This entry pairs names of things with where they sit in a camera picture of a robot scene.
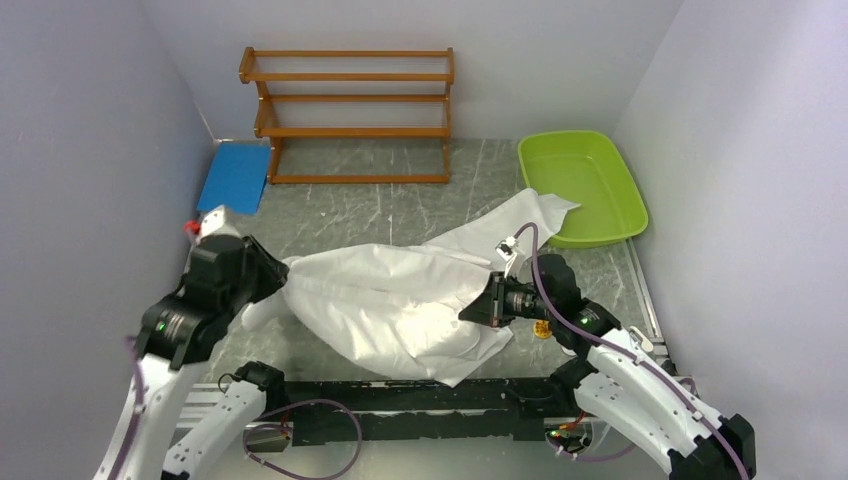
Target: marble tabletop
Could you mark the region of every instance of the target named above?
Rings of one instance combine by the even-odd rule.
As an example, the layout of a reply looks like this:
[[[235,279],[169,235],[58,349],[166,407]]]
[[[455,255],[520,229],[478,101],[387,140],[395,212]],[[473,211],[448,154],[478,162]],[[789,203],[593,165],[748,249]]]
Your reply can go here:
[[[255,215],[235,226],[254,235],[278,258],[363,243],[417,245],[486,214],[523,189],[517,141],[451,143],[446,185],[268,185]],[[436,173],[438,140],[298,140],[286,143],[280,173]],[[624,326],[655,336],[628,243],[561,253],[585,296],[604,305]],[[540,340],[532,322],[516,320],[514,339],[470,378],[547,376],[565,359],[553,339]],[[201,381],[214,382],[250,360],[286,373],[288,380],[383,380],[354,365],[296,318],[255,332],[234,321]]]

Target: blue mat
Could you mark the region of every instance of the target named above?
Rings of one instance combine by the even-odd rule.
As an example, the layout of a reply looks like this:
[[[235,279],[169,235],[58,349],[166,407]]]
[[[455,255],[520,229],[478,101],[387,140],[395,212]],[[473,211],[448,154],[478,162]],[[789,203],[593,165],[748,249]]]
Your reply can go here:
[[[226,205],[238,213],[256,213],[270,159],[271,147],[221,143],[209,167],[197,210],[208,212]]]

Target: white cloth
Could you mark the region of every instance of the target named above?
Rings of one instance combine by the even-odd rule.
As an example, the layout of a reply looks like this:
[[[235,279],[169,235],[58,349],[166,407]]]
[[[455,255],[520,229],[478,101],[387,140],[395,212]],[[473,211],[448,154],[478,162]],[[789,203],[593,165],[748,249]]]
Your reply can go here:
[[[358,245],[286,259],[280,292],[242,314],[252,330],[290,309],[353,363],[396,380],[456,386],[512,338],[460,321],[504,261],[495,246],[527,222],[544,242],[577,205],[525,189],[485,216],[421,246]],[[532,234],[519,239],[529,251]]]

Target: wooden rack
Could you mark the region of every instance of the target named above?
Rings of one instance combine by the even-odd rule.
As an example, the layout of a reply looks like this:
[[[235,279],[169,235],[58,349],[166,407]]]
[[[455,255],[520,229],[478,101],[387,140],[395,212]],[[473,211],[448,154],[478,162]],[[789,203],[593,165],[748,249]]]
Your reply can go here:
[[[279,73],[259,71],[258,57],[430,57],[445,58],[445,73]],[[253,133],[257,138],[267,137],[271,141],[271,162],[268,180],[271,183],[447,183],[450,180],[451,102],[450,88],[454,80],[453,49],[444,51],[348,51],[348,50],[254,50],[247,47],[239,67],[242,83],[256,83],[259,108]],[[340,94],[280,94],[272,95],[268,82],[444,82],[444,94],[404,95],[340,95]],[[443,121],[436,127],[286,127],[280,124],[276,104],[286,102],[416,102],[441,103],[444,106]],[[435,175],[279,175],[277,168],[283,150],[284,138],[315,137],[426,137],[442,139],[443,172]]]

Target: green tray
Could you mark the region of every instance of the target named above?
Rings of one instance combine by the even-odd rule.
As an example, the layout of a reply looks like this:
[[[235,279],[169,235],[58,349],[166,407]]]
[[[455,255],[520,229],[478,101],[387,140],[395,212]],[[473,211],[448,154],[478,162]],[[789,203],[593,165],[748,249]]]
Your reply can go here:
[[[531,135],[518,144],[524,183],[581,206],[548,240],[560,248],[600,247],[638,235],[648,212],[612,141],[591,131]]]

